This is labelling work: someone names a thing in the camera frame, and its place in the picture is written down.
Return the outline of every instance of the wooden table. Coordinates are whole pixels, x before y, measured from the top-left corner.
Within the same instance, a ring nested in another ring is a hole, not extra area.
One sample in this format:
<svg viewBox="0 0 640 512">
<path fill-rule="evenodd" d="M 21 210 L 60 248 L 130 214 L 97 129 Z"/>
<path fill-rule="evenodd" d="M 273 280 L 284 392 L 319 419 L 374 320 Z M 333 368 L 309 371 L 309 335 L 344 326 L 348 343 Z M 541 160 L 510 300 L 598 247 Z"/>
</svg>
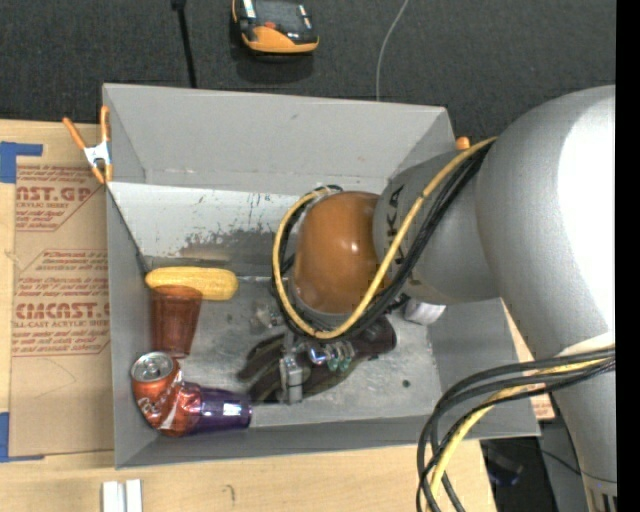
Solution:
<svg viewBox="0 0 640 512">
<path fill-rule="evenodd" d="M 9 410 L 14 197 L 0 183 L 0 412 Z M 145 512 L 410 511 L 415 457 L 415 446 L 400 446 L 116 471 L 112 451 L 47 456 L 0 464 L 0 509 L 99 511 L 103 482 L 141 479 Z M 470 512 L 496 510 L 477 441 L 461 444 L 448 473 Z"/>
</svg>

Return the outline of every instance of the purple wrapper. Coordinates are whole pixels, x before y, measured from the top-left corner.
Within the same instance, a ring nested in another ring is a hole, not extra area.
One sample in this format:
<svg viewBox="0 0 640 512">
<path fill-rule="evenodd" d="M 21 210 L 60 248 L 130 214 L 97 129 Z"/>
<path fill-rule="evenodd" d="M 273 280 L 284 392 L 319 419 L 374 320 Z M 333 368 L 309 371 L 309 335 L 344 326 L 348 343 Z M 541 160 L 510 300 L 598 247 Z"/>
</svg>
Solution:
<svg viewBox="0 0 640 512">
<path fill-rule="evenodd" d="M 200 419 L 192 433 L 243 429 L 253 413 L 247 395 L 225 389 L 200 388 Z"/>
</svg>

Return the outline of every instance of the plastic cup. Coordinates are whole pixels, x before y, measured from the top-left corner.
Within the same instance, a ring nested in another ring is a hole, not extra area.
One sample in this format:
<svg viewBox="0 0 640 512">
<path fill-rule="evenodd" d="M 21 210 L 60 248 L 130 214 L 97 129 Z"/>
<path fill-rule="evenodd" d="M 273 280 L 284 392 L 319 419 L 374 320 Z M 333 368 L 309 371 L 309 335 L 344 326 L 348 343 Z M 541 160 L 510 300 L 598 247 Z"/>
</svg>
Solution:
<svg viewBox="0 0 640 512">
<path fill-rule="evenodd" d="M 247 395 L 200 387 L 200 411 L 193 433 L 243 429 L 251 423 L 253 407 Z"/>
<path fill-rule="evenodd" d="M 176 358 L 188 356 L 198 326 L 202 293 L 189 286 L 163 285 L 151 290 L 153 350 Z"/>
</svg>

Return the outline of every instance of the metal clamp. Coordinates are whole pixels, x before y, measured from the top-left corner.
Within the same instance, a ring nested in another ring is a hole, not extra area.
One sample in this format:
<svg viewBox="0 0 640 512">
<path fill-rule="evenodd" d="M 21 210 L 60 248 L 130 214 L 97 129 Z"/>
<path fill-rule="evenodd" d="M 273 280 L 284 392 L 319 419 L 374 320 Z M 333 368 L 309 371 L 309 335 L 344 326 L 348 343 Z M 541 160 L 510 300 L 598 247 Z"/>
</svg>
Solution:
<svg viewBox="0 0 640 512">
<path fill-rule="evenodd" d="M 280 382 L 283 401 L 302 402 L 302 368 L 294 355 L 286 354 L 280 359 Z"/>
<path fill-rule="evenodd" d="M 88 147 L 80 132 L 68 117 L 62 119 L 62 123 L 67 127 L 71 138 L 76 145 L 84 151 L 88 162 L 91 164 L 91 171 L 101 185 L 113 178 L 113 164 L 111 162 L 111 128 L 109 126 L 109 107 L 103 105 L 100 109 L 100 143 L 97 146 Z"/>
</svg>

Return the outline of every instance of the blue tape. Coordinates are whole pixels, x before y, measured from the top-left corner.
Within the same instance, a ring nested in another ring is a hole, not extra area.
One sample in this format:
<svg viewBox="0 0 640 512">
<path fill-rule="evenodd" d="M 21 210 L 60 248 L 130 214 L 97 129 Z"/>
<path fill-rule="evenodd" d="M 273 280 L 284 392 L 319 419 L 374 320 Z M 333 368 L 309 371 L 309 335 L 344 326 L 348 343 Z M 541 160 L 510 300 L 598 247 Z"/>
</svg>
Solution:
<svg viewBox="0 0 640 512">
<path fill-rule="evenodd" d="M 38 460 L 42 457 L 9 457 L 9 413 L 0 412 L 0 464 L 18 460 Z"/>
<path fill-rule="evenodd" d="M 0 183 L 16 182 L 18 156 L 42 156 L 42 144 L 0 142 Z"/>
</svg>

